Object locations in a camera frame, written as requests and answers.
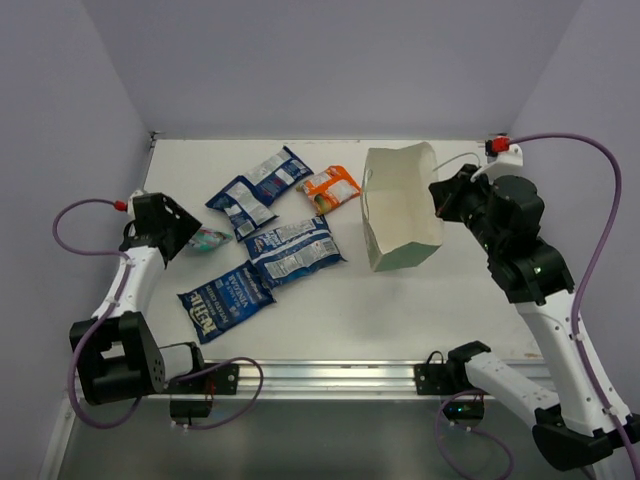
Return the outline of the green candy bag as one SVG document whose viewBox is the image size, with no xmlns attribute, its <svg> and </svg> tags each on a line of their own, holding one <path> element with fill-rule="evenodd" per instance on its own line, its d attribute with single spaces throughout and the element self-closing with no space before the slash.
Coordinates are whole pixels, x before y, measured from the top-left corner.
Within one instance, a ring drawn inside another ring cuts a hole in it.
<svg viewBox="0 0 640 480">
<path fill-rule="evenodd" d="M 228 244 L 234 236 L 206 227 L 201 227 L 188 241 L 187 250 L 190 253 L 212 253 Z"/>
</svg>

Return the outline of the green paper bag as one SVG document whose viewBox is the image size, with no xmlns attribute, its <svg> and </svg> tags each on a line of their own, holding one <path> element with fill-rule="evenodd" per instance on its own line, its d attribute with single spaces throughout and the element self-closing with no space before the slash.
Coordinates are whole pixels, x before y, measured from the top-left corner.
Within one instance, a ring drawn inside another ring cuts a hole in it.
<svg viewBox="0 0 640 480">
<path fill-rule="evenodd" d="M 439 181 L 442 170 L 465 157 L 482 164 L 473 151 L 439 161 L 427 142 L 368 150 L 360 205 L 372 271 L 417 267 L 442 246 L 444 222 L 436 217 L 429 186 Z"/>
</svg>

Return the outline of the orange white snack bag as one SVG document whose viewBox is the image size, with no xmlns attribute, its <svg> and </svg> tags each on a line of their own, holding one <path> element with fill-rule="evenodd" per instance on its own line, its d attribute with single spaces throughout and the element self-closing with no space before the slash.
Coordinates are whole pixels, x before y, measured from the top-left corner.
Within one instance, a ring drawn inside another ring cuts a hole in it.
<svg viewBox="0 0 640 480">
<path fill-rule="evenodd" d="M 311 202 L 315 213 L 326 215 L 344 203 L 359 197 L 361 187 L 340 165 L 331 165 L 320 173 L 305 178 L 296 187 Z"/>
</svg>

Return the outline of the blue white snack bag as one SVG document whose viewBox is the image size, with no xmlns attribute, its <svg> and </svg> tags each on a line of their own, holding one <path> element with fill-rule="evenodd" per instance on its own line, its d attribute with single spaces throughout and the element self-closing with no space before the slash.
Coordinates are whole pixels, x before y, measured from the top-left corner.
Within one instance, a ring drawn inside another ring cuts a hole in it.
<svg viewBox="0 0 640 480">
<path fill-rule="evenodd" d="M 273 204 L 298 182 L 311 176 L 313 170 L 289 147 L 241 175 L 256 198 L 266 206 Z"/>
</svg>

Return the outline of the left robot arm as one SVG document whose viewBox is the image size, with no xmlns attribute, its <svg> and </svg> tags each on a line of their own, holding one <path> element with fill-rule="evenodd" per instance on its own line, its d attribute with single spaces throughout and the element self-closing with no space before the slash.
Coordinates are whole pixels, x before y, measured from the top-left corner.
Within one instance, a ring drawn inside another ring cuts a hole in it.
<svg viewBox="0 0 640 480">
<path fill-rule="evenodd" d="M 131 217 L 116 276 L 90 319 L 72 325 L 69 340 L 85 400 L 102 405 L 164 391 L 174 381 L 201 390 L 208 369 L 193 342 L 159 347 L 146 321 L 156 284 L 201 223 L 163 193 L 137 193 L 113 206 Z"/>
</svg>

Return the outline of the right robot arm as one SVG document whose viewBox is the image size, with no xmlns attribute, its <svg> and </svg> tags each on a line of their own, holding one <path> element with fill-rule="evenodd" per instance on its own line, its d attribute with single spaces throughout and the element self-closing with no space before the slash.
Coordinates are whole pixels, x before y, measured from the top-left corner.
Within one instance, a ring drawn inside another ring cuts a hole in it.
<svg viewBox="0 0 640 480">
<path fill-rule="evenodd" d="M 466 164 L 430 185 L 436 216 L 463 224 L 487 255 L 492 279 L 532 333 L 553 382 L 548 390 L 501 361 L 480 341 L 450 351 L 451 389 L 482 390 L 531 430 L 559 471 L 594 465 L 639 441 L 639 416 L 617 394 L 579 317 L 574 281 L 561 253 L 539 235 L 544 202 L 529 180 L 494 180 Z"/>
</svg>

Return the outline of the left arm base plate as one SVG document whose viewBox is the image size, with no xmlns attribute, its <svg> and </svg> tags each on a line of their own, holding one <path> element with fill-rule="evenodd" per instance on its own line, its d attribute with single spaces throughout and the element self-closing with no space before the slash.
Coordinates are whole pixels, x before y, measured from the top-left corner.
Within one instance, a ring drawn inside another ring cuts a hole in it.
<svg viewBox="0 0 640 480">
<path fill-rule="evenodd" d="M 165 394 L 233 396 L 237 393 L 239 365 L 232 363 L 193 380 L 172 381 L 164 390 Z"/>
</svg>

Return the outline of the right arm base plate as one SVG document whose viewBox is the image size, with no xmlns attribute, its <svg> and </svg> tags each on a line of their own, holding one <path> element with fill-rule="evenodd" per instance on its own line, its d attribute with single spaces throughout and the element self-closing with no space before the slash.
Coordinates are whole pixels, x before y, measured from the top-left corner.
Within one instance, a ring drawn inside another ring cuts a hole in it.
<svg viewBox="0 0 640 480">
<path fill-rule="evenodd" d="M 464 368 L 453 363 L 421 363 L 413 367 L 418 395 L 453 395 L 472 388 Z"/>
</svg>

